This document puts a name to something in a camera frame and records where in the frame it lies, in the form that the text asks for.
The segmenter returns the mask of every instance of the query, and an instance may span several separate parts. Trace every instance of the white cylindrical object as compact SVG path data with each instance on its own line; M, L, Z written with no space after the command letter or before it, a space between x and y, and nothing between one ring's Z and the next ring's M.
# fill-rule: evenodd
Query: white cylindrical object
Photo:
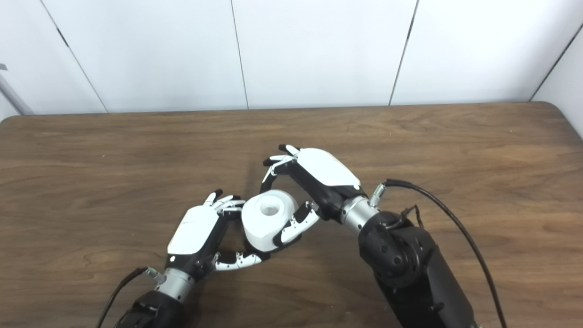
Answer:
M262 252L276 249L273 237L291 220L297 207L296 200L281 190L269 190L249 199L241 219L251 246Z

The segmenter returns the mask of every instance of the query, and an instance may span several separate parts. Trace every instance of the black fingertip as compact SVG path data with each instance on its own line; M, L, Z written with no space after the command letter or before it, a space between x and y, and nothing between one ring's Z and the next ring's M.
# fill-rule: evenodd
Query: black fingertip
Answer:
M269 253L277 253L279 251L281 251L282 249L286 249L288 248L290 245L297 243L299 240L301 239L301 234L299 234L295 239L293 239L291 242L288 242L287 244L283 245L283 246L279 246L278 248L270 251Z
M251 243L249 242L249 239L247 239L247 237L245 237L245 239L243 240L243 246L245 246L245 250L249 253L259 252L258 249L256 249L255 247L253 247L251 245Z
M220 217L227 221L236 221L241 219L241 211L223 211Z
M269 253L257 252L254 254L255 254L255 256L257 256L261 259L261 262L265 262L271 258L271 254L269 254Z
M271 190L271 182L270 183L262 183L261 188L259 189L259 194L262 194L268 190Z
M223 190L221 188L219 188L219 189L215 190L214 193L215 193L215 200L217 200L217 198L219 198L219 196L223 194Z
M308 217L308 214L312 211L312 208L306 202L303 206L297 209L297 211L293 214L293 217L296 219L297 223L304 222L305 218Z
M219 261L226 264L235 264L237 262L237 253L233 251L220 251Z
M266 159L263 161L263 166L272 166L273 164L277 163L276 160L273 159Z

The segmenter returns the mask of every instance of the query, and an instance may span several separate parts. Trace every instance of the wood grain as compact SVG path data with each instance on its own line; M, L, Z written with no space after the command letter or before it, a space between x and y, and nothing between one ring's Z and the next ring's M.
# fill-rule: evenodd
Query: wood grain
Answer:
M386 177L433 191L463 220L510 327L583 326L583 144L548 103L13 117L0 125L0 326L93 327L119 280L161 267L189 207L217 187L257 194L277 145L323 148L369 192ZM275 187L306 195L289 179ZM469 246L411 191L485 327L498 327ZM240 246L234 226L225 247ZM128 285L104 327L152 287ZM192 326L398 327L356 238L319 222L269 262L216 273Z

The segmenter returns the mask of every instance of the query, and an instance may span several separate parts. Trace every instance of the white wall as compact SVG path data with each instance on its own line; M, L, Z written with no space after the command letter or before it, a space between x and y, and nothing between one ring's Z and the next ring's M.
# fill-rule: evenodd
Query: white wall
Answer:
M533 98L557 106L583 137L583 33L579 32Z
M246 109L229 0L44 0L108 111Z
M104 113L40 1L0 1L0 90L25 114Z
M581 0L420 0L391 104L528 101Z
M234 0L249 108L388 105L415 0Z
M8 102L2 92L0 92L0 122L4 121L4 119L7 117L15 115L20 114L14 109L14 107L12 107L12 104Z
M580 0L420 0L409 38L416 0L44 3L0 1L24 113L524 101L583 23Z

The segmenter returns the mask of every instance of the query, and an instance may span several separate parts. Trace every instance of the hole in white object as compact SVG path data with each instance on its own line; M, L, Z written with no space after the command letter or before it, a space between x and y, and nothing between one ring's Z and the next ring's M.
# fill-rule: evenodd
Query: hole in white object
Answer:
M262 203L259 206L259 210L267 215L267 216L272 216L272 215L276 215L279 212L279 204L278 203Z

